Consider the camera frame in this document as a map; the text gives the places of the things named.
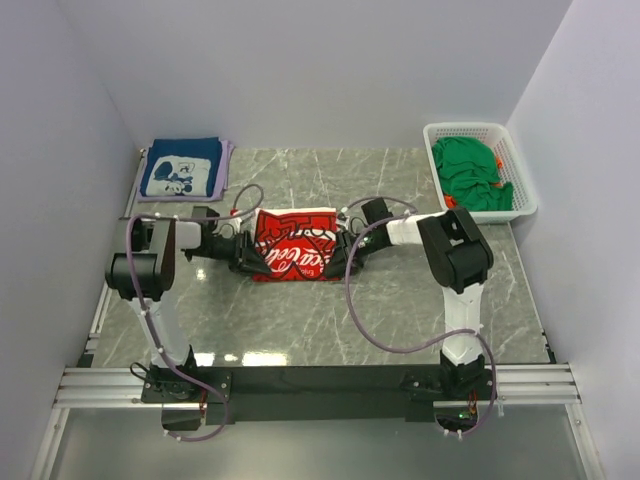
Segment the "white t-shirt red print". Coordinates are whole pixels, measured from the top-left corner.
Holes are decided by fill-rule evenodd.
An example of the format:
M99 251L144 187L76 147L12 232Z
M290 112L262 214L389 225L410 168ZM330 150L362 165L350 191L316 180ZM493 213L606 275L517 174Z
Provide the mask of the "white t-shirt red print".
M254 274L252 280L327 280L324 270L333 256L337 232L335 208L258 209L253 240L269 272Z

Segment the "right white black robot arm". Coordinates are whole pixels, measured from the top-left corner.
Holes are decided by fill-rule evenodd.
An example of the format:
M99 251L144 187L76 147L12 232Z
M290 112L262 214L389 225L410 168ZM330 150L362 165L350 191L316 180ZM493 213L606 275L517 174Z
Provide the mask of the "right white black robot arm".
M395 216L388 209L388 198L365 197L343 207L338 218L359 205L365 226L359 234L341 226L336 244L323 274L345 282L345 298L356 328L377 348L395 354L410 354L440 344L438 380L433 391L447 399L467 399L483 386L495 385L495 365L488 343L481 335L481 298L494 256L483 234L463 207L440 213L420 214L410 203L407 211ZM430 272L440 285L444 300L445 332L422 345L391 347L365 329L352 303L351 274L362 259L393 246L420 245L424 248Z

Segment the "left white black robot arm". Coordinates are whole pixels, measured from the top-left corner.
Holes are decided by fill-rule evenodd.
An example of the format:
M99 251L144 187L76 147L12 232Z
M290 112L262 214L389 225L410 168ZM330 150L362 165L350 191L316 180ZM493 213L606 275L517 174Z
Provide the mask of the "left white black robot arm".
M203 391L183 377L195 377L198 367L169 299L176 254L225 261L238 274L270 272L250 232L242 227L242 218L219 217L209 207L196 206L187 220L121 217L116 224L105 280L140 320L152 347L150 365L144 369L145 387L163 399L191 401Z

